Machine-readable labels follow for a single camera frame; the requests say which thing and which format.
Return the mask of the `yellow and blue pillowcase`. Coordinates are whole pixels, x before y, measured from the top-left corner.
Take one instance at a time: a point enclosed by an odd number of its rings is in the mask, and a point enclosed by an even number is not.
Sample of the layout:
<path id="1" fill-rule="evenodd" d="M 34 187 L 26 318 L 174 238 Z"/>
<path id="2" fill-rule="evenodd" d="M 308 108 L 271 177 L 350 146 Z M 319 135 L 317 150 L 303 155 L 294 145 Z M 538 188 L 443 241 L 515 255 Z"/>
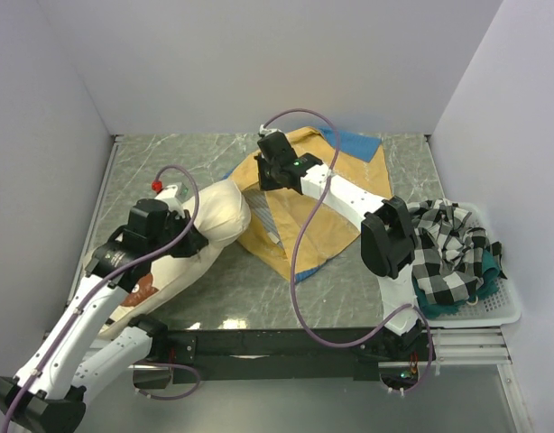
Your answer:
<path id="1" fill-rule="evenodd" d="M 361 134 L 341 132 L 341 152 L 335 171 L 359 188 L 383 198 L 392 196 L 382 140 Z M 295 152 L 310 153 L 325 163 L 331 163 L 335 135 L 326 128 L 303 127 L 287 134 Z M 262 192 L 258 186 L 258 168 L 250 153 L 227 175 L 245 194 L 249 207 L 261 203 L 253 212 L 249 227 L 238 238 L 246 251 L 261 259 L 285 280 L 291 275 L 291 255 L 298 233 L 317 200 L 301 196 L 291 189 Z M 329 206 L 323 204 L 306 230 L 297 256 L 295 274 L 303 281 L 343 252 L 360 234 Z"/>

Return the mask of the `cream pillow with bear print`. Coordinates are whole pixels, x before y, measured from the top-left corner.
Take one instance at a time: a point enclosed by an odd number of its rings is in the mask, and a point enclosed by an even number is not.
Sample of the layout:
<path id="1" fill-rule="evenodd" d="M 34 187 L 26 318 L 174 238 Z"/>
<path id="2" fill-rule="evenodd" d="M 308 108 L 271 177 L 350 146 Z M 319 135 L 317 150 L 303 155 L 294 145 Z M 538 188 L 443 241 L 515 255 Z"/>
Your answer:
<path id="1" fill-rule="evenodd" d="M 117 337 L 131 319 L 155 311 L 196 282 L 251 222 L 250 208 L 232 180 L 221 180 L 200 190 L 198 206 L 194 198 L 180 201 L 180 185 L 166 187 L 157 199 L 173 210 L 197 210 L 194 226 L 173 249 L 182 251 L 182 256 L 166 255 L 152 263 L 150 272 L 101 327 L 101 339 Z"/>

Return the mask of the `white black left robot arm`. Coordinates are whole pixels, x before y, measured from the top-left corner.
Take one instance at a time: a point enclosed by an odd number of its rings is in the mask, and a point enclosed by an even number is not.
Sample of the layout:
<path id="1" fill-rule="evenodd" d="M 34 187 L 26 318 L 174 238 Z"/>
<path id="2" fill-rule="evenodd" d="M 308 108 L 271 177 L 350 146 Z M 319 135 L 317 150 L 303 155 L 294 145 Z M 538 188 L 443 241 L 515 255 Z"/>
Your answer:
<path id="1" fill-rule="evenodd" d="M 176 198 L 144 198 L 91 256 L 78 290 L 30 360 L 0 376 L 3 431 L 15 423 L 31 432 L 73 432 L 95 392 L 129 365 L 169 354 L 168 328 L 142 314 L 91 357 L 86 353 L 111 314 L 164 257 L 189 258 L 207 238 L 196 228 L 200 202 L 187 210 Z"/>

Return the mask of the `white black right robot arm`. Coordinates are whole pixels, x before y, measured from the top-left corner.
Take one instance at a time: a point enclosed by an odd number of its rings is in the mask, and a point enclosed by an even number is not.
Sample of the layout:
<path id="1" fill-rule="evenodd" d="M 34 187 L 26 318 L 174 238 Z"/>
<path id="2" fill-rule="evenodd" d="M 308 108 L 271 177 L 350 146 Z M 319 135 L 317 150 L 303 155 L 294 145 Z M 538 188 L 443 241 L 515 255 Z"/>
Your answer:
<path id="1" fill-rule="evenodd" d="M 291 303 L 301 327 L 317 343 L 330 348 L 349 348 L 364 344 L 382 329 L 391 333 L 384 338 L 385 352 L 403 360 L 416 348 L 410 332 L 421 322 L 429 327 L 416 300 L 412 283 L 416 236 L 405 202 L 393 196 L 382 198 L 358 187 L 334 171 L 318 157 L 305 153 L 299 156 L 285 133 L 263 129 L 255 156 L 262 190 L 291 189 L 317 203 L 297 235 L 291 255 Z M 365 336 L 355 341 L 334 343 L 310 329 L 300 312 L 296 294 L 296 264 L 301 241 L 309 223 L 323 205 L 328 206 L 360 230 L 361 259 L 378 280 L 382 294 L 383 320 Z"/>

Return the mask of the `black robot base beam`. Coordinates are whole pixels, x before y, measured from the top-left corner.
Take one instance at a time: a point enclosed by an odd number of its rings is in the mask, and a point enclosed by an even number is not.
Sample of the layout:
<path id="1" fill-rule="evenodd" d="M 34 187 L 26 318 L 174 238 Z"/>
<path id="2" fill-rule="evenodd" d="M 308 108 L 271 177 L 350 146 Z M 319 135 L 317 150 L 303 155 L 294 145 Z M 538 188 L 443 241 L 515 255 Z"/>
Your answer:
<path id="1" fill-rule="evenodd" d="M 144 366 L 134 368 L 134 386 L 162 390 L 169 384 L 204 381 L 351 378 L 398 387 L 414 381 L 397 373 L 434 361 L 435 351 L 421 323 L 402 336 L 383 328 L 369 336 L 364 327 L 321 328 L 327 347 L 302 329 L 176 330 L 157 341 Z"/>

